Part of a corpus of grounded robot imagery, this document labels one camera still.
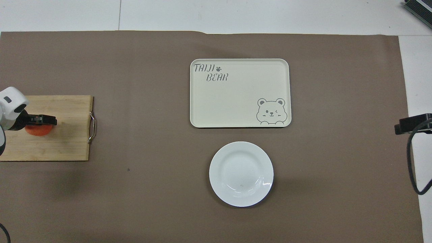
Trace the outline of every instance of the bear face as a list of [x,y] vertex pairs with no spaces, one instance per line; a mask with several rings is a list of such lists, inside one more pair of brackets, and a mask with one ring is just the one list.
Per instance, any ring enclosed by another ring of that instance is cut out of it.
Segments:
[[282,98],[276,101],[266,101],[261,98],[258,100],[257,119],[261,124],[283,124],[288,115],[285,112],[285,100]]

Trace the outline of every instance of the brown tablecloth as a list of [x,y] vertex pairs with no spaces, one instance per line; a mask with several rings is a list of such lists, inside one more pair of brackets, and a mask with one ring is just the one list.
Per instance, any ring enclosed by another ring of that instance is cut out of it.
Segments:
[[[193,127],[197,58],[286,60],[292,123]],[[0,163],[13,242],[422,242],[406,137],[393,129],[407,116],[395,36],[3,32],[0,82],[93,95],[98,119],[88,162]],[[222,202],[208,178],[233,141],[260,146],[274,167],[269,195],[249,208]]]

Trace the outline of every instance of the orange object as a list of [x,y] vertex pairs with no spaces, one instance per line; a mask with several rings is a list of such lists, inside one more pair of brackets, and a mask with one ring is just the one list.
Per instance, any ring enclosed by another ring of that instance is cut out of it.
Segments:
[[53,125],[27,125],[25,131],[34,136],[45,136],[53,129]]

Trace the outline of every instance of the white table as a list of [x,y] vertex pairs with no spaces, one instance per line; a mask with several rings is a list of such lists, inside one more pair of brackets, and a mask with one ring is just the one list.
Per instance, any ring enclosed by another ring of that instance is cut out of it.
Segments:
[[[432,30],[406,11],[402,2],[0,0],[0,31],[194,30],[219,34],[399,35],[408,112],[418,115],[432,112]],[[419,188],[432,178],[431,144],[432,135],[418,134],[413,141]],[[424,242],[432,243],[432,192],[419,196],[419,204]]]

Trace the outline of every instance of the black cable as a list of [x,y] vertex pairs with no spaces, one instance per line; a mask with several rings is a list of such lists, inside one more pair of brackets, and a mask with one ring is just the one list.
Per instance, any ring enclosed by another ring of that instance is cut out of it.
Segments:
[[2,224],[0,224],[0,228],[3,230],[4,234],[6,235],[7,243],[10,243],[10,236],[7,229]]
[[416,179],[414,179],[413,168],[411,165],[411,142],[413,140],[414,135],[419,131],[419,129],[423,128],[424,126],[426,126],[428,123],[431,123],[431,122],[432,122],[432,118],[418,124],[413,129],[413,131],[411,132],[410,137],[408,138],[408,143],[407,143],[408,172],[410,173],[411,184],[413,185],[414,191],[416,191],[416,193],[419,195],[425,194],[432,187],[432,179],[429,181],[429,183],[426,185],[426,187],[422,191],[419,191],[419,189],[417,188]]

